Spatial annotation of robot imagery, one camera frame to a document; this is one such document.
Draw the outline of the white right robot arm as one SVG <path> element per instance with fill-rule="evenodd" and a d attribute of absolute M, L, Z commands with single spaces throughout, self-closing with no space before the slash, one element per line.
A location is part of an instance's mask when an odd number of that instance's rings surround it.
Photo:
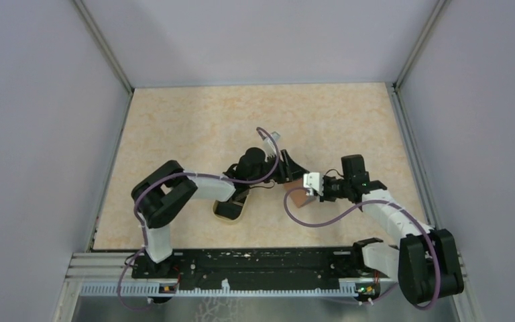
<path fill-rule="evenodd" d="M 360 154 L 341 158 L 340 177 L 311 172 L 303 176 L 308 195 L 320 201 L 346 199 L 352 209 L 371 217 L 393 239 L 388 245 L 373 239 L 355 244 L 351 257 L 358 276 L 377 270 L 398 283 L 404 298 L 419 309 L 439 299 L 461 294 L 465 285 L 453 234 L 436 229 L 411 215 L 387 186 L 372 180 Z"/>

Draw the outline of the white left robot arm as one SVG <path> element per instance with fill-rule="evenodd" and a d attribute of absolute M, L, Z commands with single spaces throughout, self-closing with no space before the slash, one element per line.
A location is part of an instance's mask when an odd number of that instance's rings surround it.
<path fill-rule="evenodd" d="M 188 172 L 177 161 L 167 161 L 131 192 L 146 243 L 148 269 L 159 278 L 172 273 L 170 223 L 190 200 L 213 200 L 213 213 L 219 219 L 235 221 L 241 217 L 252 188 L 262 183 L 296 182 L 307 172 L 286 150 L 266 154 L 257 147 L 247 149 L 220 175 Z"/>

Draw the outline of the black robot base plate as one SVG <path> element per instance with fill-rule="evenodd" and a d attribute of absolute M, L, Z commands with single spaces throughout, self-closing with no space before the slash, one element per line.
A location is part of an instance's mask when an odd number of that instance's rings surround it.
<path fill-rule="evenodd" d="M 336 290 L 343 278 L 374 280 L 374 270 L 347 247 L 176 249 L 159 264 L 140 255 L 136 279 L 179 280 L 180 290 Z"/>

